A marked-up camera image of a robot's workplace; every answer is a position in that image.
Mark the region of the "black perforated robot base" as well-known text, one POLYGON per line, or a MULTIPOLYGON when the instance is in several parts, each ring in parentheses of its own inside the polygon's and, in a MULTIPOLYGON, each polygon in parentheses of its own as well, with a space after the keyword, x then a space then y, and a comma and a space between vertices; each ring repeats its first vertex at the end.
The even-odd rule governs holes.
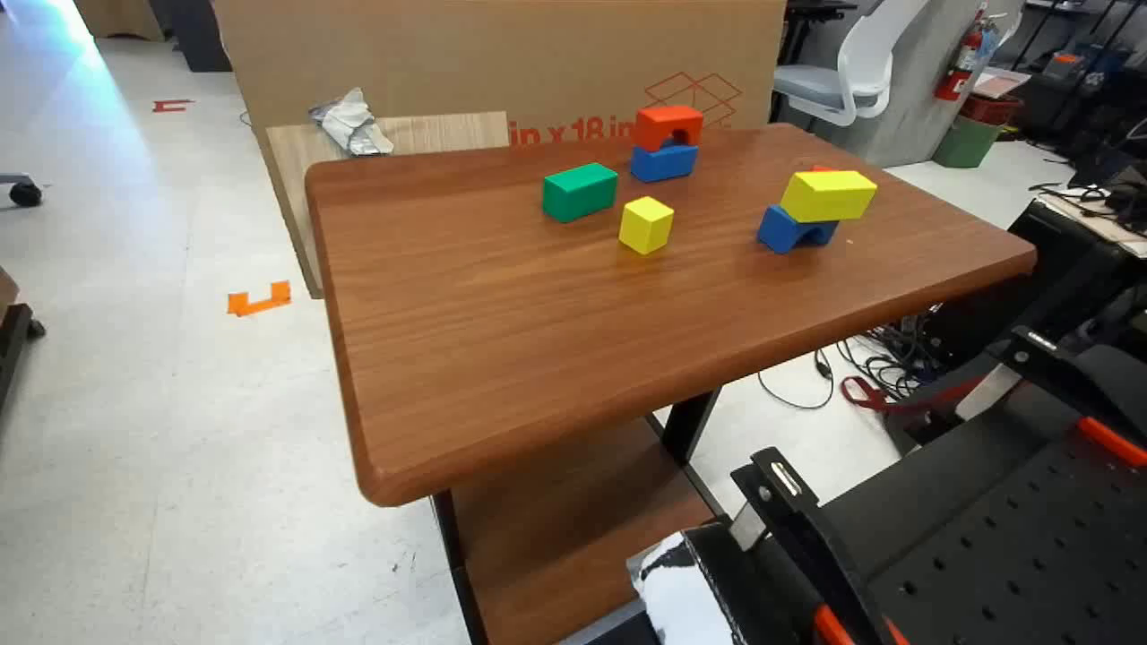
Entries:
MULTIPOLYGON (((1144 362, 1100 344, 818 505, 911 645, 1147 645, 1144 401, 1144 362)), ((825 645, 763 523, 744 548, 777 631, 825 645)))

